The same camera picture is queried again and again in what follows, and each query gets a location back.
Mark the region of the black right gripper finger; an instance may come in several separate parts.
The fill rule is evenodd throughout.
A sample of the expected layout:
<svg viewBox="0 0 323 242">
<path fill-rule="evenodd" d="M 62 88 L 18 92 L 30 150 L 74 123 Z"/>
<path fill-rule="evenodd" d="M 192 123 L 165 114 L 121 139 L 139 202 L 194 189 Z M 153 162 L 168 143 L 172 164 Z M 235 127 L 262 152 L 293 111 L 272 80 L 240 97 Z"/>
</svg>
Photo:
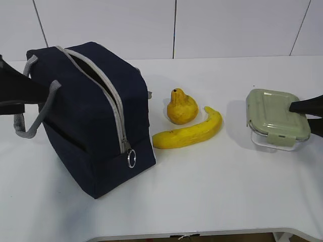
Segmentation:
<svg viewBox="0 0 323 242">
<path fill-rule="evenodd" d="M 292 102 L 289 111 L 299 114 L 322 114 L 323 96 Z"/>
<path fill-rule="evenodd" d="M 311 114 L 312 116 L 316 118 L 308 118 L 308 124 L 310 126 L 310 130 L 312 134 L 315 134 L 317 136 L 323 137 L 323 121 L 322 116 L 317 114 Z"/>
</svg>

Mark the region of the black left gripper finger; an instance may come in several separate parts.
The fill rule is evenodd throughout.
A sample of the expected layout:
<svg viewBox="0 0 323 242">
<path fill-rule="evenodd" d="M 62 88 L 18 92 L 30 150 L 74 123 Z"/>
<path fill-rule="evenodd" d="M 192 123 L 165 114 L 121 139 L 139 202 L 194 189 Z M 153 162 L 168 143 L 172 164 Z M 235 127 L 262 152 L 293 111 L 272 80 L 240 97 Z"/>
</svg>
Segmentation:
<svg viewBox="0 0 323 242">
<path fill-rule="evenodd" d="M 48 88 L 24 76 L 1 58 L 1 115 L 21 114 L 25 104 L 44 103 Z"/>
</svg>

